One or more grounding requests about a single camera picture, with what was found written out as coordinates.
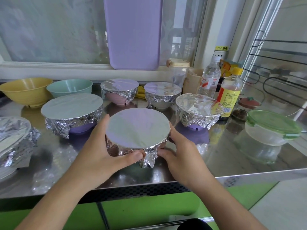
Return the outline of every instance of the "fingernail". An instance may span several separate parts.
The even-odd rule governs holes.
[[[137,160],[141,160],[143,159],[143,154],[141,152],[135,152],[134,153],[134,157],[137,159]]]

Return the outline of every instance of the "barcode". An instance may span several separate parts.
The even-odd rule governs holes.
[[[229,113],[231,108],[224,108],[224,113]]]

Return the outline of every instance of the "person's left hand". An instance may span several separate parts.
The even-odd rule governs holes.
[[[86,192],[97,188],[116,171],[143,158],[141,152],[112,157],[106,150],[106,129],[110,116],[107,114],[94,128],[75,161],[64,176],[81,182]]]

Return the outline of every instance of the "stainless steel countertop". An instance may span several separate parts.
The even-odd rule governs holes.
[[[135,98],[128,105],[146,108],[147,102]],[[123,107],[116,106],[108,100],[104,101],[105,111],[110,115]],[[175,107],[163,111],[172,124],[178,123]],[[44,117],[40,108],[27,108],[11,102],[6,98],[0,100],[0,116],[21,116],[28,119],[33,127],[41,131],[38,147],[31,157],[28,168],[20,168],[8,177],[0,180],[0,198],[27,197],[45,194],[48,189],[62,176],[82,148],[90,132],[83,135],[71,135],[70,139],[62,139],[45,129]],[[307,157],[288,143],[282,146],[278,158],[273,164],[263,164],[250,159],[234,145],[234,134],[242,130],[244,124],[232,119],[225,126],[215,124],[204,134],[205,149],[202,157],[212,174],[226,187],[277,182],[288,179],[307,177]],[[167,147],[176,150],[173,143]],[[115,187],[158,184],[174,182],[167,164],[162,158],[156,160],[153,169],[141,169],[135,164],[115,173],[97,189]]]

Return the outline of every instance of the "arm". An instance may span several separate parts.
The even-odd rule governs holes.
[[[195,144],[171,126],[177,152],[160,149],[173,177],[193,191],[204,203],[220,230],[267,230],[215,179]]]
[[[142,153],[111,157],[106,151],[105,133],[109,115],[92,131],[63,177],[47,192],[15,230],[60,230],[79,200],[104,183],[113,173],[143,158]]]

